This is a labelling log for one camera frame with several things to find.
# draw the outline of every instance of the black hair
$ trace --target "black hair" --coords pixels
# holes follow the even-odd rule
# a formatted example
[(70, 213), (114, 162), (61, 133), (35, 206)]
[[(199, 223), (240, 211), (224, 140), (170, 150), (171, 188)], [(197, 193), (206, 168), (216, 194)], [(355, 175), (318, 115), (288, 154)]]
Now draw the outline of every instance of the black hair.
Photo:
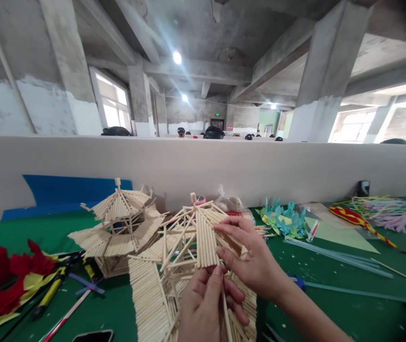
[(126, 128), (113, 126), (110, 128), (104, 128), (103, 133), (101, 135), (109, 135), (109, 136), (133, 136)]
[(216, 127), (216, 126), (209, 126), (204, 133), (204, 139), (223, 139), (225, 133)]

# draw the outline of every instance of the fingernail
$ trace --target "fingernail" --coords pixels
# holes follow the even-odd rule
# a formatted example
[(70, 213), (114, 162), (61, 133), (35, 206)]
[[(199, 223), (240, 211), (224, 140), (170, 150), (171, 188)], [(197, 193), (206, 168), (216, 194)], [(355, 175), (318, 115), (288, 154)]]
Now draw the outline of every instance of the fingernail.
[(212, 274), (216, 276), (221, 276), (222, 275), (222, 267), (220, 265), (217, 265), (216, 268), (214, 269), (214, 272)]

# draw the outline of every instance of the green tablecloth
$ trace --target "green tablecloth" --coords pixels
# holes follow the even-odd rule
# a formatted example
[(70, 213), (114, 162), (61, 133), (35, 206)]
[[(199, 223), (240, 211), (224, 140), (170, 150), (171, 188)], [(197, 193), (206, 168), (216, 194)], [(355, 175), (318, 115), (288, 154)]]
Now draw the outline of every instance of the green tablecloth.
[[(258, 215), (256, 213), (254, 215), (260, 223)], [(27, 239), (30, 238), (47, 253), (71, 252), (79, 248), (73, 240), (66, 237), (67, 234), (93, 225), (93, 215), (85, 211), (0, 222), (0, 246), (6, 247), (10, 255), (27, 252)], [(380, 231), (406, 250), (406, 234), (381, 228)], [(382, 241), (372, 240), (371, 243), (381, 253), (380, 255), (317, 238), (313, 244), (361, 257), (374, 257), (406, 274), (406, 255), (390, 248)], [(282, 237), (270, 238), (267, 244), (284, 271), (301, 276), (306, 281), (406, 297), (406, 279), (399, 275), (394, 274), (394, 279), (388, 279), (341, 264), (314, 252), (285, 244)], [(82, 270), (75, 269), (74, 272), (84, 275)], [(108, 279), (100, 286), (106, 290), (105, 296), (90, 294), (57, 333), (54, 338), (56, 341), (71, 341), (80, 333), (100, 329), (113, 329), (115, 341), (136, 340), (135, 310), (128, 275)], [(77, 300), (75, 292), (82, 287), (81, 284), (68, 278), (53, 298), (44, 316), (35, 322), (26, 317), (5, 341), (39, 341), (73, 306)], [(406, 309), (399, 302), (314, 288), (308, 288), (306, 292), (355, 341), (390, 341), (406, 334)], [(24, 310), (31, 305), (32, 303), (27, 304)], [(17, 320), (0, 327), (0, 339)], [(264, 340), (261, 332), (267, 330), (265, 322), (273, 326), (288, 342), (300, 339), (298, 332), (279, 308), (258, 299), (259, 341)]]

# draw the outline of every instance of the smartphone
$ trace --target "smartphone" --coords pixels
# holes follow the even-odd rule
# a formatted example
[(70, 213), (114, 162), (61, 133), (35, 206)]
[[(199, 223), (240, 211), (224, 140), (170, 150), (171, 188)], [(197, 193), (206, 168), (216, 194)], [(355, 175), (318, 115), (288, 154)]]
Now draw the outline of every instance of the smartphone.
[(101, 330), (77, 335), (73, 342), (111, 342), (113, 340), (113, 336), (114, 331)]
[(360, 180), (356, 186), (356, 197), (369, 197), (370, 181)]

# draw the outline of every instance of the doorway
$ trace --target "doorway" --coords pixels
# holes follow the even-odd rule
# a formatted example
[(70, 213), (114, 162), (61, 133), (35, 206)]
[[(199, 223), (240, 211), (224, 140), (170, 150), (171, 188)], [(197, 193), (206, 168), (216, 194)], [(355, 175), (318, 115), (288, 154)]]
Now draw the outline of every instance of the doorway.
[(211, 126), (215, 126), (220, 128), (223, 131), (223, 127), (225, 126), (225, 120), (222, 119), (211, 119)]

